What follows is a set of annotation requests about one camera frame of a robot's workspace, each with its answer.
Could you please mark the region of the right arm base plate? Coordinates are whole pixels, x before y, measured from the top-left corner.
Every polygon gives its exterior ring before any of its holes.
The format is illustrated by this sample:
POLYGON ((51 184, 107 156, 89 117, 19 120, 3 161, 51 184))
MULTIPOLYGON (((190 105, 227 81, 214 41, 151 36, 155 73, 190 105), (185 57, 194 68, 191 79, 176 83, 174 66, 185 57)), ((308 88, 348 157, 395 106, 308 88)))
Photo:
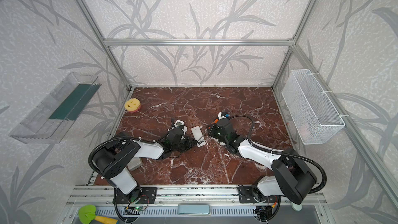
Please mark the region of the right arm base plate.
POLYGON ((264 196, 258 189, 252 186, 238 185, 238 198, 240 203, 265 203, 265 204, 278 204, 280 197, 278 196, 264 196))

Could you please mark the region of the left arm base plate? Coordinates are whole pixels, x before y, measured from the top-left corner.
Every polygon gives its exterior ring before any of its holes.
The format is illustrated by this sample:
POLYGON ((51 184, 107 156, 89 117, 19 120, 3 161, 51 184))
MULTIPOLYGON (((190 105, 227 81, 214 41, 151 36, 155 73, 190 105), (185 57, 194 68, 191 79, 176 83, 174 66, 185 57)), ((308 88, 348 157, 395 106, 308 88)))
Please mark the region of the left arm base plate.
POLYGON ((131 193, 125 195, 119 188, 114 189, 113 204, 154 204, 157 187, 136 187, 131 193))

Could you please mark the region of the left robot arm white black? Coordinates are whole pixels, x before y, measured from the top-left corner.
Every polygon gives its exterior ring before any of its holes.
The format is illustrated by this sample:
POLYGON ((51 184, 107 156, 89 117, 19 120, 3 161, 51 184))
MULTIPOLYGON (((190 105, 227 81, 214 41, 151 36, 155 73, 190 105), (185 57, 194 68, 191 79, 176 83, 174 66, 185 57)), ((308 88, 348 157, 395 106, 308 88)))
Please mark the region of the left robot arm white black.
POLYGON ((186 135, 186 129, 173 127, 157 141, 146 141, 121 132, 98 146, 89 154, 88 164, 107 182, 129 195, 139 188, 138 183, 127 168, 134 158, 163 160, 173 152, 183 153, 198 143, 186 135))

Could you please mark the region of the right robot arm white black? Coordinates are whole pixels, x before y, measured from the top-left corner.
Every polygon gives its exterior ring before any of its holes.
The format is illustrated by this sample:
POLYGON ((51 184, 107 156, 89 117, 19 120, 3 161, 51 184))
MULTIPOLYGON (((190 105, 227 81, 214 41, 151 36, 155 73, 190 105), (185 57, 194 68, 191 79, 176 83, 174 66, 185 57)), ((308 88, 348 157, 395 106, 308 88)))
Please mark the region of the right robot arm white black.
POLYGON ((230 153, 251 159, 273 172, 273 176, 264 176, 252 185, 255 201, 265 202, 270 196, 283 196, 299 205, 308 194, 325 187, 327 175, 320 164, 299 155, 293 148, 271 149, 252 141, 254 121, 246 137, 238 135, 231 123, 233 118, 235 116, 216 119, 207 126, 207 132, 210 137, 224 143, 230 153))

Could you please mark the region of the white remote control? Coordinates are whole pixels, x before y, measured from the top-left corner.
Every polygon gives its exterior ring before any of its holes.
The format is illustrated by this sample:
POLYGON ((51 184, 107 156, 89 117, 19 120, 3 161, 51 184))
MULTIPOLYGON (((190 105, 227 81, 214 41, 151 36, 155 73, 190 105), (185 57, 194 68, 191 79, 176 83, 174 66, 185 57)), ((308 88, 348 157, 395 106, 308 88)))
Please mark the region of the white remote control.
POLYGON ((194 139, 197 141, 197 147, 202 147, 206 145, 206 140, 199 126, 193 127, 191 129, 191 132, 194 136, 194 139))

